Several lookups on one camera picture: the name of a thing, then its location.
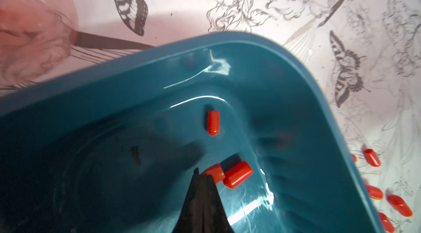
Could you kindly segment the teal plastic storage box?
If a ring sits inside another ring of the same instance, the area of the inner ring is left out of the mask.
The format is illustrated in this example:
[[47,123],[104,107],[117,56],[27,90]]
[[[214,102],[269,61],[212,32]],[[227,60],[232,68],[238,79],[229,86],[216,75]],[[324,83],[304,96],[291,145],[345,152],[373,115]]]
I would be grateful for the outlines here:
[[[208,111],[220,130],[207,131]],[[151,48],[1,99],[1,232],[170,233],[198,168],[237,233],[381,233],[311,73],[265,38]]]

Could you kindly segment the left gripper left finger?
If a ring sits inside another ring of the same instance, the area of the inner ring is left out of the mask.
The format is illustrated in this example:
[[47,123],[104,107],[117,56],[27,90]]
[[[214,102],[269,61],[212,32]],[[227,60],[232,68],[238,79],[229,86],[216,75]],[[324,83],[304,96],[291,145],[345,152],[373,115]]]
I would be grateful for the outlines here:
[[203,231],[203,176],[194,170],[179,219],[173,233],[201,233]]

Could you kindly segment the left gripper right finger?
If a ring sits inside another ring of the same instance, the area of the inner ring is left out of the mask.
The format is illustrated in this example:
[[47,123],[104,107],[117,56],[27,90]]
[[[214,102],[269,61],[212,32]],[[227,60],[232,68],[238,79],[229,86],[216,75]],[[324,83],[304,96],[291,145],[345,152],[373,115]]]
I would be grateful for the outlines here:
[[206,188],[203,201],[203,233],[233,233],[213,177],[208,174],[203,174],[202,177]]

